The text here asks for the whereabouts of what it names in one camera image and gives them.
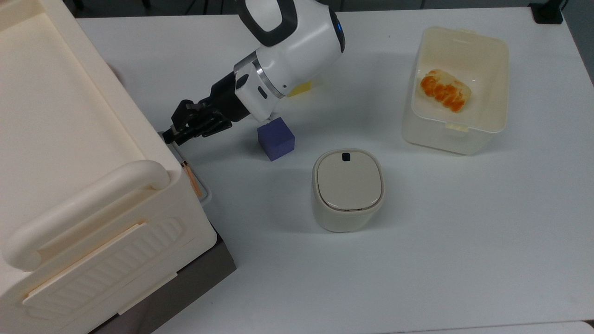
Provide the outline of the black Franka gripper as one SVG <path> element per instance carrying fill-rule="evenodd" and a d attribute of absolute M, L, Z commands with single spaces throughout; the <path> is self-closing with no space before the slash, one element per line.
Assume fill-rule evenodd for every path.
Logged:
<path fill-rule="evenodd" d="M 227 74 L 212 85 L 210 96 L 197 102 L 199 110 L 192 125 L 188 125 L 194 116 L 194 102 L 182 100 L 172 114 L 172 125 L 162 133 L 166 144 L 183 145 L 199 136 L 211 136 L 232 127 L 232 122 L 239 122 L 250 112 L 235 94 L 235 75 Z"/>

